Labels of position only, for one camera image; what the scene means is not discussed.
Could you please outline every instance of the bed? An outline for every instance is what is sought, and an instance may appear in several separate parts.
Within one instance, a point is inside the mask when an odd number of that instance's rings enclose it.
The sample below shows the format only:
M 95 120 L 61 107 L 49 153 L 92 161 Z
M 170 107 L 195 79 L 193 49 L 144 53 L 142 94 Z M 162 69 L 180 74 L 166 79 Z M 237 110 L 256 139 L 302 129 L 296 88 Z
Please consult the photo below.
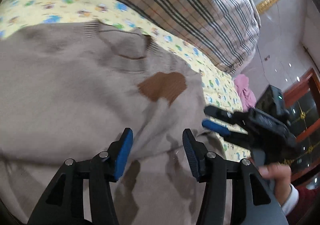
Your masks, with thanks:
M 3 0 L 0 4 L 0 38 L 4 39 L 28 25 L 40 23 L 85 22 L 98 19 L 102 23 L 129 31 L 140 27 L 168 52 L 183 58 L 202 76 L 202 87 L 207 104 L 233 112 L 242 111 L 240 98 L 231 76 L 217 69 L 208 57 L 195 46 L 157 27 L 137 12 L 116 0 Z M 232 131 L 244 132 L 238 126 L 227 126 Z M 226 158 L 240 161 L 250 152 L 223 141 Z

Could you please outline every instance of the gray garment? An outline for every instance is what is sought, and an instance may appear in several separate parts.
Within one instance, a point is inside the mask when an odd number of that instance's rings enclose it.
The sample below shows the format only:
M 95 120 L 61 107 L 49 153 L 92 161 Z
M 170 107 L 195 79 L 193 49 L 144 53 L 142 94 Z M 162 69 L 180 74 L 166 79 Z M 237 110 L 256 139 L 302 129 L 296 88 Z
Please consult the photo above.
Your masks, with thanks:
M 90 159 L 130 127 L 126 173 L 112 186 L 120 224 L 196 222 L 204 187 L 191 176 L 182 132 L 207 144 L 209 134 L 201 77 L 185 61 L 139 29 L 95 21 L 19 30 L 0 42 L 0 70 L 0 197 L 21 221 L 65 159 Z M 183 75 L 186 89 L 172 103 L 138 89 L 157 72 Z M 221 155 L 219 140 L 210 142 Z

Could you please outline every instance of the pink cloth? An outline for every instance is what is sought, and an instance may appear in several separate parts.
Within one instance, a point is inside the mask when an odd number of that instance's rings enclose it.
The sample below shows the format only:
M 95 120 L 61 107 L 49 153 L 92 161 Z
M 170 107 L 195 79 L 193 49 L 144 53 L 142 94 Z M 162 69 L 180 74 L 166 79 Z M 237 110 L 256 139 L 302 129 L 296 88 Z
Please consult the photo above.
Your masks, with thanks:
M 251 89 L 249 89 L 249 78 L 246 75 L 240 74 L 235 80 L 235 88 L 240 97 L 243 112 L 247 112 L 249 108 L 255 107 L 257 99 Z

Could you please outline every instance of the finger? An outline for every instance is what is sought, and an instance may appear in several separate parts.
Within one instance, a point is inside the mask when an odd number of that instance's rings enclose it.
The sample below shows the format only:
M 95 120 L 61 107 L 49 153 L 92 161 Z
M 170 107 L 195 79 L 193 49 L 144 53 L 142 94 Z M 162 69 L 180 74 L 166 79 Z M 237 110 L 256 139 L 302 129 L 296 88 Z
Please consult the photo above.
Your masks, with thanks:
M 259 167 L 259 172 L 264 179 L 290 180 L 290 166 L 284 164 L 269 164 Z

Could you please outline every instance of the blue gripper pad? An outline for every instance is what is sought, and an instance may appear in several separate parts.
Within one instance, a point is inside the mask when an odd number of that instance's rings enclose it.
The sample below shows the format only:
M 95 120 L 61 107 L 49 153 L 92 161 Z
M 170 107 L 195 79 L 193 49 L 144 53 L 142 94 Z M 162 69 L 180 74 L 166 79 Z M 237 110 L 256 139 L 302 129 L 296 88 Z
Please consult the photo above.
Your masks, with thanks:
M 192 176 L 198 182 L 203 182 L 206 175 L 206 165 L 204 156 L 208 152 L 205 145 L 195 140 L 190 129 L 184 129 L 182 134 L 182 143 L 187 155 Z
M 204 128 L 210 129 L 211 131 L 217 132 L 222 137 L 231 135 L 231 132 L 229 131 L 228 128 L 221 126 L 221 125 L 218 125 L 218 124 L 210 121 L 209 119 L 203 120 L 202 126 Z
M 119 178 L 123 175 L 132 144 L 133 132 L 130 128 L 125 128 L 120 139 L 112 142 L 108 149 L 108 153 L 111 159 L 114 161 L 113 176 L 115 180 L 119 180 Z

